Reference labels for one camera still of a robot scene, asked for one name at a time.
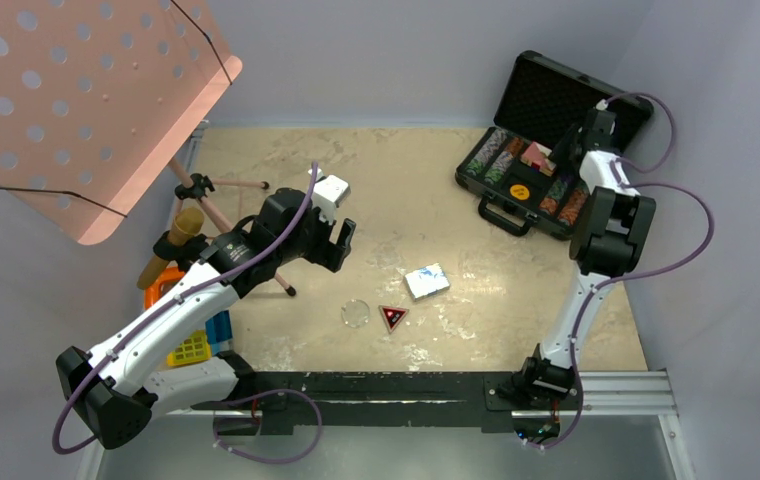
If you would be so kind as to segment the red playing card deck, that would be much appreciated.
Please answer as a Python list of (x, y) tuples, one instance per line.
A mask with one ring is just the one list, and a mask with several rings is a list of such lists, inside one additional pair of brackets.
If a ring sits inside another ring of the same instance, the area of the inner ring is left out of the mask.
[(522, 152), (520, 161), (546, 176), (552, 176), (557, 169), (550, 159), (552, 150), (537, 142), (531, 142)]

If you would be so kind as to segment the clear round dealer button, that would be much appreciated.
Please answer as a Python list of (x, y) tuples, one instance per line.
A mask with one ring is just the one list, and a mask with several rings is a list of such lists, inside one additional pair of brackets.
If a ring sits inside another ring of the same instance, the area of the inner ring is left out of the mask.
[(371, 310), (369, 305), (359, 299), (347, 301), (341, 308), (341, 319), (350, 328), (361, 328), (368, 324)]

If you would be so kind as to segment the blue playing card deck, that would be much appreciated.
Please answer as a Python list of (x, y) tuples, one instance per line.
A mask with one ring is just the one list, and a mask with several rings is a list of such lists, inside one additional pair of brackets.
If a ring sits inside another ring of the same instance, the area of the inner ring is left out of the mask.
[(405, 274), (404, 282), (415, 301), (439, 294), (450, 288), (450, 281), (438, 263)]

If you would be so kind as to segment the triangular all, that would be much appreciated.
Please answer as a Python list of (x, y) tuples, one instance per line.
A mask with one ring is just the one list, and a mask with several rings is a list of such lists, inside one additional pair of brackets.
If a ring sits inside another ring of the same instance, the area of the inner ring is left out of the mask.
[(380, 305), (379, 311), (389, 333), (394, 332), (409, 313), (409, 310), (406, 308), (386, 305)]

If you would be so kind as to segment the black poker chip case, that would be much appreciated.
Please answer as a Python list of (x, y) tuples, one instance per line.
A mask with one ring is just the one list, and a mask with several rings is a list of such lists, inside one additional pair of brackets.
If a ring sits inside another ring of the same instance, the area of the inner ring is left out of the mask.
[[(481, 217), (514, 236), (524, 236), (538, 229), (557, 240), (570, 239), (576, 223), (568, 227), (560, 224), (557, 217), (571, 192), (585, 185), (584, 182), (578, 175), (569, 177), (571, 183), (557, 212), (547, 215), (539, 209), (539, 204), (559, 177), (555, 172), (552, 176), (541, 174), (523, 164), (520, 157), (531, 142), (553, 150), (572, 124), (581, 122), (589, 109), (607, 98), (613, 100), (609, 110), (617, 116), (613, 140), (616, 148), (623, 151), (651, 119), (654, 108), (650, 101), (624, 97), (620, 89), (534, 50), (522, 52), (515, 60), (492, 126), (455, 170), (456, 183), (479, 198)], [(495, 128), (507, 132), (506, 140), (481, 174), (467, 175), (466, 165)], [(484, 174), (513, 138), (524, 141), (523, 149), (496, 186), (485, 185)], [(526, 185), (531, 191), (530, 198), (519, 201), (512, 197), (509, 189), (513, 184)]]

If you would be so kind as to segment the orange big blind button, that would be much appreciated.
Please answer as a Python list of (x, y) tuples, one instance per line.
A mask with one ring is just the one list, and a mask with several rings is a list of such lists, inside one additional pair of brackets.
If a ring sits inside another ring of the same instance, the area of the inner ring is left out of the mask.
[(531, 196), (530, 189), (523, 184), (513, 184), (510, 186), (509, 193), (512, 197), (519, 201), (526, 201)]

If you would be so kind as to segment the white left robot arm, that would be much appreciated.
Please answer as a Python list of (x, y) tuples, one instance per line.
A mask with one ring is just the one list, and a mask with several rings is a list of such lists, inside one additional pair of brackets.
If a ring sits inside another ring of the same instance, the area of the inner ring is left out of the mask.
[(115, 449), (151, 420), (201, 403), (248, 405), (255, 373), (234, 352), (197, 366), (159, 368), (184, 339), (273, 279), (282, 265), (304, 259), (339, 271), (356, 224), (346, 219), (337, 240), (330, 235), (349, 193), (334, 175), (316, 182), (311, 193), (278, 189), (258, 214), (205, 242), (179, 282), (119, 333), (86, 350), (64, 350), (55, 361), (66, 404), (54, 426), (54, 451), (70, 454), (94, 441)]

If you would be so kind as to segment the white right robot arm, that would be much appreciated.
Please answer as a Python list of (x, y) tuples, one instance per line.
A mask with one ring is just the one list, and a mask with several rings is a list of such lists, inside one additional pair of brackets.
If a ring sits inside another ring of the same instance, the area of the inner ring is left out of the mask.
[(589, 196), (580, 209), (569, 257), (576, 268), (563, 305), (545, 339), (525, 360), (515, 381), (532, 407), (563, 400), (576, 386), (582, 347), (614, 280), (632, 272), (642, 254), (656, 202), (634, 188), (613, 144), (617, 117), (602, 100), (556, 148), (573, 167)]

